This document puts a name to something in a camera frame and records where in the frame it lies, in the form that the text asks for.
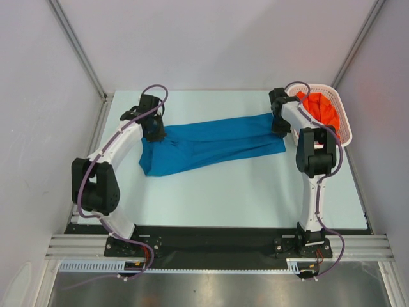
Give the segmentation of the blue t shirt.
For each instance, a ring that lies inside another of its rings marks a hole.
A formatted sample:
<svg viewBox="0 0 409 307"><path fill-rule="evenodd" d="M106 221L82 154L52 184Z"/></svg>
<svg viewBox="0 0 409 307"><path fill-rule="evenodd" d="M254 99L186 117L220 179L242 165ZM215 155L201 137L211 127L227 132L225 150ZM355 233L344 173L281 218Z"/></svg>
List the blue t shirt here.
<svg viewBox="0 0 409 307"><path fill-rule="evenodd" d="M142 140L139 165L146 176L163 177L220 162L249 159L286 151L272 133L273 116L228 118L168 125L162 141Z"/></svg>

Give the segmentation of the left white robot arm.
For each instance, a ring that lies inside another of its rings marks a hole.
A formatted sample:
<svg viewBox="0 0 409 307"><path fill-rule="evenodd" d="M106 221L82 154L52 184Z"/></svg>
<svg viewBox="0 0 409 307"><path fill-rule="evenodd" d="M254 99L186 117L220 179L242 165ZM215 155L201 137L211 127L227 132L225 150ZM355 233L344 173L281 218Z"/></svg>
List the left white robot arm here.
<svg viewBox="0 0 409 307"><path fill-rule="evenodd" d="M99 220L112 236L120 238L118 248L127 256L139 252L141 241L133 236L135 224L119 207L121 192L116 170L142 140L164 139L160 112L165 101L141 94L139 104L121 115L118 127L106 143L85 159L76 158L71 165L72 201L79 215Z"/></svg>

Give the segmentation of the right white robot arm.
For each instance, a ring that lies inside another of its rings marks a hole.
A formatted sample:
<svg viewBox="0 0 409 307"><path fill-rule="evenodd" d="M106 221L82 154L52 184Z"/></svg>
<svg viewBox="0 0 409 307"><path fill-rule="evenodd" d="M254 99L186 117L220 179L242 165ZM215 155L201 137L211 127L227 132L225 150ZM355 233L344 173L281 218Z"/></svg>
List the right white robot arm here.
<svg viewBox="0 0 409 307"><path fill-rule="evenodd" d="M298 133L295 162L304 184L303 205L297 224L295 250L301 256L311 256L325 240L323 199L326 181L335 175L342 164L342 146L335 128L318 122L296 96L289 96L284 88L268 94L273 115L272 132L283 138Z"/></svg>

